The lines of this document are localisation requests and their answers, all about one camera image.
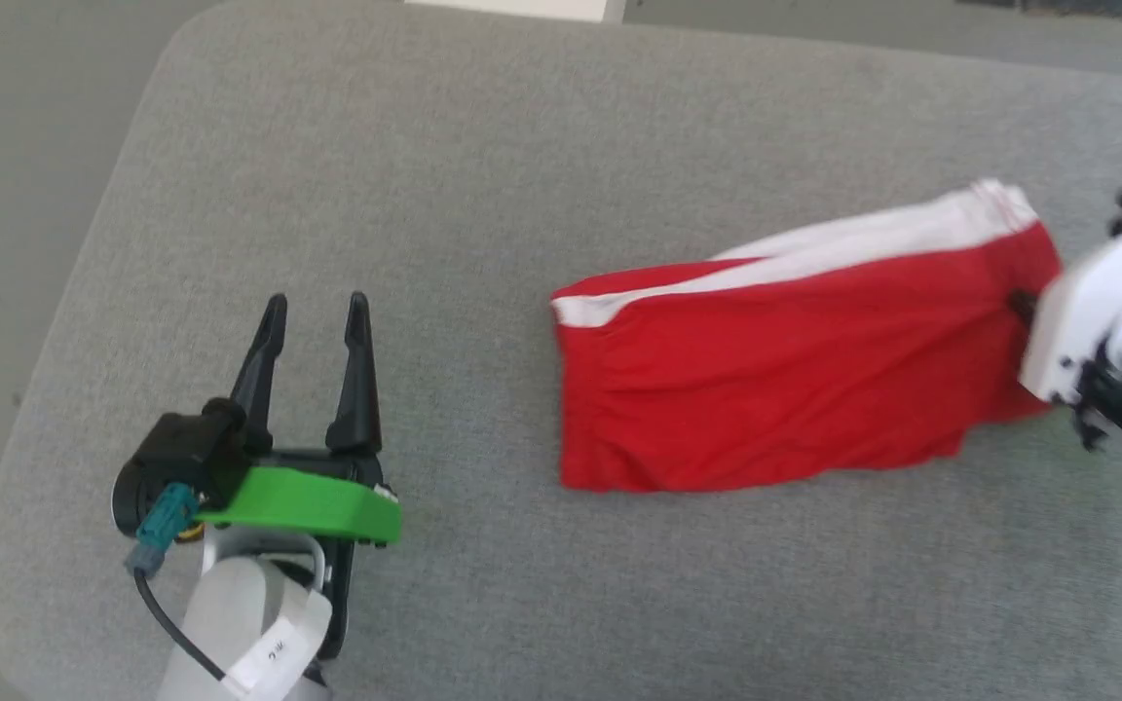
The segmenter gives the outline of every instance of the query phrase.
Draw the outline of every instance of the gray floor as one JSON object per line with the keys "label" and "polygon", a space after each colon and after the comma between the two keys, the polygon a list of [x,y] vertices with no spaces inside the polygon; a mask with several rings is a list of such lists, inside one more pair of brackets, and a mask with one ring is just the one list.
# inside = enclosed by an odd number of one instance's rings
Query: gray floor
{"label": "gray floor", "polygon": [[[0,452],[144,81],[174,28],[214,1],[0,0]],[[1122,22],[1110,19],[949,0],[628,4],[629,22],[1122,72]],[[0,679],[1,698],[18,695]]]}

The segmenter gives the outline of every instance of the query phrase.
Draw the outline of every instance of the green bracket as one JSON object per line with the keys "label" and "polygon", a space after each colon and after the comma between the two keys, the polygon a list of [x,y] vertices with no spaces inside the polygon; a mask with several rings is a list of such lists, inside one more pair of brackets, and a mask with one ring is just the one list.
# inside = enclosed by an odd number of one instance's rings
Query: green bracket
{"label": "green bracket", "polygon": [[386,494],[362,483],[267,465],[250,468],[227,509],[199,511],[196,519],[375,543],[396,543],[402,533],[401,505]]}

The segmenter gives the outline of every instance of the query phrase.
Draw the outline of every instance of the teal connector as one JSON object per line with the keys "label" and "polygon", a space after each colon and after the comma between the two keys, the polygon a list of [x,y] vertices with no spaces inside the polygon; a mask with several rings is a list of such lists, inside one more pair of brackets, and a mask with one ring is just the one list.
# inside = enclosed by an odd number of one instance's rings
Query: teal connector
{"label": "teal connector", "polygon": [[123,563],[129,569],[129,575],[141,570],[147,579],[155,577],[155,572],[164,566],[164,557],[175,536],[193,523],[196,509],[199,502],[192,488],[185,483],[169,483],[156,498],[150,515],[137,528],[137,546]]}

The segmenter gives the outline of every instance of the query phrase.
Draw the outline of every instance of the white stripe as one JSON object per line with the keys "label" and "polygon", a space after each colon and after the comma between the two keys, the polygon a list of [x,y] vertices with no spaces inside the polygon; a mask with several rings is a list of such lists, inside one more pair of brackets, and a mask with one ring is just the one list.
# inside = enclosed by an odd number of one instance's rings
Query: white stripe
{"label": "white stripe", "polygon": [[552,307],[562,325],[600,328],[641,298],[784,283],[882,258],[958,251],[1023,231],[1036,222],[1037,213],[1019,187],[983,179],[931,203],[798,228],[712,258],[762,258],[760,261],[680,284],[554,298]]}

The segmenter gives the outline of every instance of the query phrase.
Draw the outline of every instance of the gray couch cushion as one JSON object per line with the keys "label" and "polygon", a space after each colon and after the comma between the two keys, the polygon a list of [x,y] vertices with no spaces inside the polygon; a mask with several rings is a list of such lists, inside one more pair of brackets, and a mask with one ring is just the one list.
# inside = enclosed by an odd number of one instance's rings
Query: gray couch cushion
{"label": "gray couch cushion", "polygon": [[[349,0],[204,13],[6,450],[0,666],[35,698],[151,698],[168,643],[120,566],[116,471],[230,389],[273,292],[273,430],[320,444],[360,288],[406,524],[358,555],[344,698],[1122,698],[1121,459],[1060,414],[889,474],[558,485],[552,289],[986,174],[1065,257],[1098,243],[1122,79]],[[196,556],[156,582],[177,616]]]}

